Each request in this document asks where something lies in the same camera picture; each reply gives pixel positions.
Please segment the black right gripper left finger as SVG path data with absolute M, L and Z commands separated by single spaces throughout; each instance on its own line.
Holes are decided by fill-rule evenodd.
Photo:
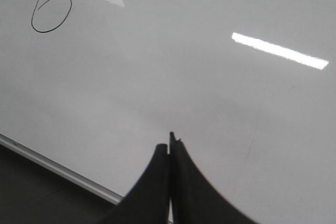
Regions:
M 170 157 L 158 144 L 141 177 L 98 223 L 168 223 Z

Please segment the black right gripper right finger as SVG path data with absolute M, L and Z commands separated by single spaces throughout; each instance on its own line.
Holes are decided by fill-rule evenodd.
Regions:
M 174 223 L 255 223 L 222 197 L 170 132 L 170 190 Z

